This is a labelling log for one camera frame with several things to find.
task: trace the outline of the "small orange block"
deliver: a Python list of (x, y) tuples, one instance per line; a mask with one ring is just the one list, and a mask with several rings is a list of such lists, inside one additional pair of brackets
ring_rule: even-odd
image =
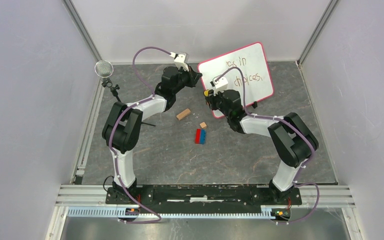
[(199, 124), (201, 126), (202, 129), (206, 129), (207, 128), (207, 125), (206, 123), (203, 121)]

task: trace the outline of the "cable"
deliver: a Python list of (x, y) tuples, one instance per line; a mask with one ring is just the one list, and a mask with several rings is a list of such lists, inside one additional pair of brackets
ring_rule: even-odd
[(168, 55), (170, 55), (171, 53), (167, 50), (164, 50), (162, 48), (159, 48), (159, 47), (156, 47), (156, 46), (147, 46), (147, 47), (144, 47), (142, 49), (140, 49), (139, 51), (136, 52), (136, 54), (134, 55), (133, 57), (133, 62), (131, 63), (132, 64), (132, 67), (133, 67), (133, 71), (134, 71), (134, 74), (136, 75), (136, 77), (143, 83), (145, 84), (145, 86), (147, 86), (150, 90), (151, 90), (151, 93), (152, 93), (152, 96), (154, 97), (155, 96), (155, 90), (154, 88), (152, 88), (152, 86), (147, 83), (147, 81), (145, 81), (140, 75), (139, 75), (139, 72), (138, 72), (138, 69), (136, 68), (136, 65), (135, 65), (135, 60), (136, 60), (136, 57), (139, 55), (140, 52), (142, 52), (143, 50), (147, 50), (147, 49), (156, 49), (156, 50), (160, 50), (161, 52), (164, 52)]
[(108, 190), (105, 189), (105, 183), (107, 182), (107, 180), (108, 180), (109, 178), (112, 178), (112, 180), (114, 180), (114, 176), (107, 176), (107, 177), (105, 178), (105, 180), (103, 181), (103, 183), (102, 183), (102, 187), (103, 187), (103, 189), (105, 190), (105, 192), (107, 192), (107, 193), (108, 193)]
[(148, 207), (146, 207), (145, 205), (143, 205), (142, 203), (140, 203), (139, 201), (137, 201), (130, 193), (129, 191), (127, 190), (125, 184), (123, 183), (123, 180), (121, 178), (121, 175), (120, 175), (120, 172), (119, 172), (119, 161), (117, 159), (117, 152), (114, 150), (113, 148), (113, 138), (114, 138), (114, 133), (116, 132), (116, 129), (117, 129), (117, 126), (119, 125), (118, 123), (120, 122), (120, 120), (122, 119), (122, 117), (130, 110), (132, 109), (133, 107), (136, 107), (140, 104), (143, 104), (143, 103), (146, 103), (150, 100), (152, 100), (153, 97), (148, 97), (148, 98), (145, 98), (139, 102), (137, 102), (136, 104), (132, 104), (130, 106), (128, 106), (121, 114), (120, 116), (117, 118), (117, 121), (115, 121), (115, 125), (114, 127), (112, 128), (112, 131), (111, 131), (111, 135), (109, 136), (109, 141), (108, 141), (108, 146), (109, 146), (109, 149), (114, 153), (114, 156), (115, 156), (115, 159), (114, 159), (114, 167), (115, 167), (115, 173), (116, 173), (116, 177), (117, 179), (120, 181), (120, 184), (121, 184), (121, 187), (123, 188), (124, 192), (126, 193), (126, 195), (133, 201), (135, 202), (137, 205), (139, 205), (141, 208), (147, 210), (148, 212), (154, 214), (155, 216), (158, 217), (158, 219), (155, 219), (155, 220), (148, 220), (148, 221), (124, 221), (125, 224), (152, 224), (152, 223), (157, 223), (159, 221), (161, 221), (161, 216), (156, 213), (155, 211), (149, 209)]
[(137, 200), (136, 200), (136, 199), (129, 193), (129, 191), (127, 190), (127, 188), (126, 188), (126, 186), (124, 185), (123, 180), (122, 180), (122, 178), (121, 178), (121, 176), (120, 176), (120, 172), (119, 172), (119, 163), (118, 163), (118, 161), (117, 161), (117, 156), (118, 156), (118, 155), (117, 155), (116, 151), (115, 151), (114, 148), (113, 148), (113, 138), (114, 138), (114, 133), (116, 132), (116, 129), (117, 129), (118, 125), (119, 125), (118, 123), (120, 122), (120, 120), (122, 119), (122, 117), (123, 117), (123, 116), (127, 113), (127, 111), (129, 111), (131, 108), (136, 107), (136, 106), (138, 106), (139, 104), (146, 103), (146, 102), (152, 100), (152, 99), (155, 97), (155, 91), (154, 91), (154, 89), (151, 87), (151, 85), (150, 85), (149, 83), (147, 83), (147, 82), (146, 82), (146, 81), (139, 75), (138, 69), (136, 68), (136, 65), (135, 65), (136, 57), (139, 55), (139, 53), (141, 53), (143, 50), (146, 50), (146, 49), (156, 49), (156, 50), (160, 50), (160, 51), (162, 51), (162, 52), (164, 52), (164, 53), (166, 53), (166, 54), (168, 54), (168, 55), (171, 54), (169, 51), (164, 50), (164, 49), (159, 48), (159, 47), (156, 47), (156, 46), (147, 46), (147, 47), (144, 47), (144, 48), (142, 48), (142, 49), (140, 49), (139, 51), (136, 52), (136, 54), (135, 54), (134, 57), (133, 57), (133, 61), (132, 61), (132, 67), (133, 67), (134, 74), (136, 75), (136, 77), (137, 77), (143, 84), (145, 84), (145, 86), (147, 86), (147, 87), (151, 90), (152, 97), (145, 98), (145, 99), (143, 99), (143, 100), (137, 102), (136, 104), (132, 104), (132, 105), (128, 106), (128, 107), (127, 107), (127, 108), (120, 114), (120, 116), (117, 118), (117, 121), (115, 121), (115, 122), (116, 122), (115, 126), (112, 128), (111, 135), (109, 136), (108, 146), (109, 146), (109, 150), (111, 150), (111, 151), (114, 153), (114, 155), (115, 155), (115, 160), (114, 160), (114, 162), (115, 162), (115, 164), (114, 164), (114, 167), (115, 167), (115, 173), (117, 174), (117, 179), (120, 181), (121, 187), (123, 188), (123, 190), (124, 190), (124, 192), (126, 193), (126, 195), (127, 195), (133, 202), (135, 202), (137, 205), (139, 205), (141, 208), (143, 208), (143, 209), (147, 210), (148, 212), (150, 212), (150, 213), (156, 215), (156, 216), (158, 217), (158, 219), (156, 219), (156, 220), (149, 220), (149, 221), (124, 221), (124, 223), (126, 223), (126, 224), (151, 224), (151, 223), (157, 223), (157, 222), (161, 221), (161, 219), (162, 219), (161, 216), (160, 216), (158, 213), (154, 212), (153, 210), (147, 208), (145, 205), (141, 204), (139, 201), (137, 201)]
[(279, 122), (285, 124), (285, 125), (288, 126), (290, 129), (292, 129), (292, 130), (295, 132), (295, 134), (298, 135), (298, 136), (299, 136), (299, 137), (300, 137), (300, 138), (307, 144), (307, 146), (308, 146), (308, 147), (310, 148), (310, 150), (311, 150), (311, 155), (310, 155), (310, 157), (309, 157), (307, 160), (305, 160), (304, 162), (301, 163), (301, 166), (299, 167), (298, 171), (296, 172), (296, 175), (295, 175), (295, 178), (293, 179), (292, 184), (293, 184), (293, 186), (296, 187), (296, 188), (299, 188), (299, 187), (302, 187), (302, 186), (306, 186), (306, 185), (314, 185), (314, 186), (315, 186), (315, 188), (316, 188), (316, 190), (317, 190), (317, 198), (316, 198), (316, 200), (315, 200), (314, 207), (311, 209), (311, 211), (310, 211), (307, 215), (305, 215), (305, 216), (303, 216), (303, 217), (301, 217), (301, 218), (299, 218), (299, 219), (293, 220), (293, 221), (289, 221), (289, 222), (281, 222), (280, 224), (285, 224), (285, 225), (287, 225), (287, 224), (291, 224), (291, 223), (296, 223), (296, 222), (303, 221), (303, 220), (307, 219), (309, 216), (311, 216), (311, 215), (314, 213), (314, 211), (315, 211), (317, 205), (319, 204), (320, 190), (319, 190), (319, 186), (317, 186), (317, 184), (315, 184), (314, 182), (307, 182), (307, 183), (303, 183), (303, 184), (299, 184), (299, 185), (296, 184), (296, 182), (297, 182), (297, 179), (298, 179), (299, 175), (301, 174), (302, 169), (305, 168), (306, 165), (307, 165), (309, 162), (311, 162), (311, 161), (313, 160), (316, 151), (314, 150), (313, 145), (311, 145), (311, 143), (307, 140), (307, 138), (306, 138), (300, 131), (298, 131), (298, 129), (296, 129), (294, 126), (292, 126), (292, 124), (290, 124), (289, 122), (287, 122), (287, 121), (285, 121), (285, 120), (283, 120), (282, 118), (279, 118), (279, 117), (257, 115), (257, 114), (252, 114), (252, 113), (250, 113), (250, 112), (248, 111), (248, 109), (247, 109), (247, 104), (246, 104), (246, 101), (245, 101), (245, 80), (244, 80), (244, 74), (242, 73), (242, 70), (241, 70), (239, 67), (237, 67), (237, 66), (233, 66), (233, 67), (227, 69), (223, 74), (221, 74), (220, 76), (218, 76), (217, 79), (215, 79), (214, 81), (217, 82), (220, 78), (222, 78), (224, 75), (226, 75), (226, 74), (227, 74), (229, 71), (231, 71), (232, 69), (236, 69), (236, 70), (238, 70), (239, 73), (240, 73), (240, 76), (242, 77), (242, 89), (243, 89), (242, 97), (243, 97), (243, 109), (245, 110), (245, 113), (246, 113), (248, 116), (253, 117), (253, 118), (257, 118), (257, 119), (266, 119), (266, 120), (276, 120), (276, 121), (279, 121)]
[(289, 209), (291, 209), (291, 207), (292, 207), (291, 197), (288, 197), (288, 198), (287, 198), (287, 207), (286, 207), (286, 211), (288, 211)]
[(320, 199), (320, 189), (319, 189), (319, 186), (317, 186), (317, 184), (315, 184), (314, 182), (307, 182), (307, 183), (303, 183), (303, 184), (293, 184), (296, 188), (300, 188), (302, 186), (307, 186), (307, 185), (313, 185), (317, 191), (317, 198), (315, 199), (315, 203), (314, 203), (314, 206), (312, 207), (311, 211), (301, 217), (301, 218), (298, 218), (298, 219), (295, 219), (295, 220), (292, 220), (292, 221), (288, 221), (288, 222), (279, 222), (279, 221), (276, 221), (276, 224), (280, 224), (280, 225), (289, 225), (289, 224), (293, 224), (293, 223), (298, 223), (298, 222), (301, 222), (301, 221), (304, 221), (306, 219), (308, 219), (311, 215), (313, 215), (313, 213), (315, 212), (316, 208), (317, 208), (317, 205), (319, 204), (319, 199)]
[(289, 218), (286, 218), (286, 217), (284, 217), (284, 216), (282, 216), (282, 215), (279, 215), (279, 217), (283, 218), (283, 219), (286, 220), (286, 221), (289, 221)]

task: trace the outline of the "black mounting plate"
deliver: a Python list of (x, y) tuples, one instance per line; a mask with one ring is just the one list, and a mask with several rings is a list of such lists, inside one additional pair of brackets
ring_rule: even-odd
[[(292, 205), (303, 204), (296, 187), (283, 199), (274, 201), (268, 185), (261, 184), (137, 185), (130, 193), (160, 214), (261, 213), (261, 205), (286, 206), (288, 198)], [(112, 187), (108, 188), (105, 203), (135, 204)]]

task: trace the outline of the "white wall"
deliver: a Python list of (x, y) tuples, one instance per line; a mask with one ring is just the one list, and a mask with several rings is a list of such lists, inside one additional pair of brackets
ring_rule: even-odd
[(94, 62), (61, 1), (0, 0), (0, 240), (44, 239), (83, 137)]
[[(297, 60), (329, 0), (73, 0), (99, 53), (131, 63), (156, 46), (200, 62), (253, 42), (269, 61)], [(155, 50), (138, 62), (170, 59)]]
[(340, 1), (303, 73), (363, 233), (384, 239), (384, 1)]

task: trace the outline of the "microphone stand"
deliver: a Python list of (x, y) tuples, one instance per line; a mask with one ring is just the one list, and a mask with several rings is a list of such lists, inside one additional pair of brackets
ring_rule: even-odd
[(121, 102), (120, 98), (119, 98), (119, 93), (117, 92), (117, 90), (120, 89), (119, 85), (116, 84), (115, 86), (113, 86), (113, 82), (111, 82), (110, 78), (109, 77), (103, 77), (102, 78), (102, 83), (101, 85), (104, 87), (104, 88), (109, 88), (109, 91), (112, 93), (112, 95), (117, 99), (117, 101)]

